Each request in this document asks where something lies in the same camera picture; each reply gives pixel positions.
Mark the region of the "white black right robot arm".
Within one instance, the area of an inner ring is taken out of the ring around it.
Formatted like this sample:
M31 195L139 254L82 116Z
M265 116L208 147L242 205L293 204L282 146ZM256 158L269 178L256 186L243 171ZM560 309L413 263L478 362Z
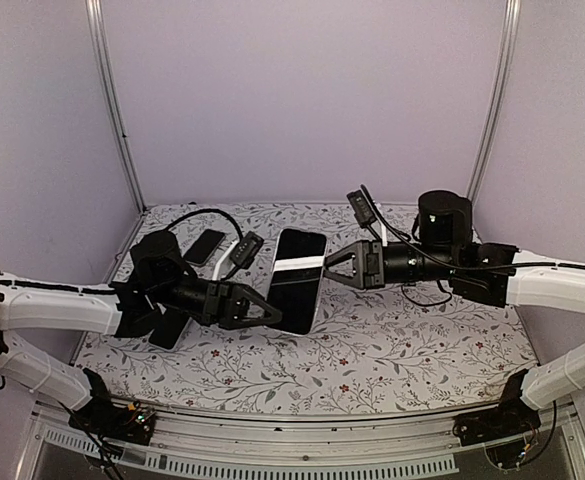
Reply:
M448 283L452 293L488 306L536 306L585 314L585 264L553 259L502 243L477 243L473 206L451 191L433 190L418 199L411 233L383 217L366 187L347 196L363 229L379 222L394 241L379 236L354 242L329 255L327 278L358 290L416 282ZM509 436L529 411L585 388L585 343L541 366L512 375L489 427Z

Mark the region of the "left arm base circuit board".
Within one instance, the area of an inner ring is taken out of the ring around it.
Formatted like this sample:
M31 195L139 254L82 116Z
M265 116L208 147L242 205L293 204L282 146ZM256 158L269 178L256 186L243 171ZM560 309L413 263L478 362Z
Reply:
M69 426L100 438L148 446L156 425L155 410L142 407L138 401L125 407L115 405L103 379L87 368L83 373L89 381L91 397L84 407L72 410Z

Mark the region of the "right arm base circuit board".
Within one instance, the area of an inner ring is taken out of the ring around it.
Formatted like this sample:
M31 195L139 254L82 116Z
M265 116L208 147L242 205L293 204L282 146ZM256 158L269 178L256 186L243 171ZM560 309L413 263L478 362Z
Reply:
M511 375L496 406L474 413L457 415L453 420L452 434L462 446L476 445L509 436L532 433L529 440L523 440L518 451L512 447L491 447L486 451L489 462L501 471L519 470L537 460L550 446L558 420L557 403L553 402L552 424L543 446L531 454L534 442L540 432L541 419L537 410L522 400L523 381L529 373L523 369Z

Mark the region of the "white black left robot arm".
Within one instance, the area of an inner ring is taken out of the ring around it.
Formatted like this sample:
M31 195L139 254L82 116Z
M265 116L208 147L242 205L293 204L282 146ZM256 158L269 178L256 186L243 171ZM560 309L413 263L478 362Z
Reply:
M148 337L152 346L171 350L191 320L235 330L274 325L282 318L247 285L200 278L170 231L146 235L130 254L128 280L108 285L51 284L0 271L0 375L80 413L100 434L113 433L121 423L101 377L58 361L17 330Z

